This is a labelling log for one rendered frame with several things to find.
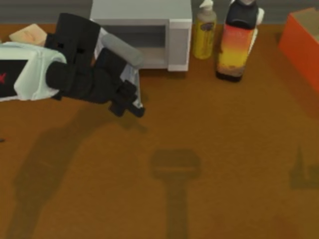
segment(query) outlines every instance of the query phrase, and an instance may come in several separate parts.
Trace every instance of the black and orange bottle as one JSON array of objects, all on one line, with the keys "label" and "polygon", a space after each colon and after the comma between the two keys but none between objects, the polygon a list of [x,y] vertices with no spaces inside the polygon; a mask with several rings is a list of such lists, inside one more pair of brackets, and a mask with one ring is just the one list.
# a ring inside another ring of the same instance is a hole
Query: black and orange bottle
[{"label": "black and orange bottle", "polygon": [[216,77],[239,82],[246,61],[257,37],[264,11],[256,0],[232,0],[226,21],[217,60]]}]

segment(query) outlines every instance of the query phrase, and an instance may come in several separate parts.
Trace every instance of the bottle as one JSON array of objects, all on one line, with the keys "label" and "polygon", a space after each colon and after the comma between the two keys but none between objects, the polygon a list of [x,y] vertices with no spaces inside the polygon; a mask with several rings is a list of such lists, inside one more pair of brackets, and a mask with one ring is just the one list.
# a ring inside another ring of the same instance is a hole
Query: bottle
[{"label": "bottle", "polygon": [[195,22],[193,40],[193,55],[197,59],[207,59],[213,52],[214,31],[217,20],[213,6],[214,2],[212,0],[204,0],[199,6],[200,11]]},{"label": "bottle", "polygon": [[264,11],[256,0],[232,0],[224,23],[216,77],[239,82],[257,37]]}]

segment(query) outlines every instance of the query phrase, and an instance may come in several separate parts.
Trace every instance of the wooden table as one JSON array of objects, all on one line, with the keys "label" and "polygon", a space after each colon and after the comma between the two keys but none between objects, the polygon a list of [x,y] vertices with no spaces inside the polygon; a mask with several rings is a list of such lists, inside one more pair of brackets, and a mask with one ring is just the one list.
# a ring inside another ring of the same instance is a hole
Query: wooden table
[{"label": "wooden table", "polygon": [[0,238],[317,239],[319,97],[278,51],[281,31],[261,27],[239,84],[215,79],[213,59],[143,71],[142,119],[1,103]]}]

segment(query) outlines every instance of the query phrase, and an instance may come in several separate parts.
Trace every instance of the orange box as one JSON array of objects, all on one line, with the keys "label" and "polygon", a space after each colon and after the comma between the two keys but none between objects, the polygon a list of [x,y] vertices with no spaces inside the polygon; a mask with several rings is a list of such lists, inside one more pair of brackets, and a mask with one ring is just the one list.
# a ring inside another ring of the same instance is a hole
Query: orange box
[{"label": "orange box", "polygon": [[319,93],[319,10],[290,13],[279,49]]}]

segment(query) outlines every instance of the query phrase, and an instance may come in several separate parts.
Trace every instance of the white plastic drawer unit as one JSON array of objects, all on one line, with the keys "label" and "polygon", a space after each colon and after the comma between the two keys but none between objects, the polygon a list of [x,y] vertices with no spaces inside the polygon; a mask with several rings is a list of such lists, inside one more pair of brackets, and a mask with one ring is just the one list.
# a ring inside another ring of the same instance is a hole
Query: white plastic drawer unit
[{"label": "white plastic drawer unit", "polygon": [[144,54],[144,69],[187,71],[190,0],[93,0],[91,19]]}]

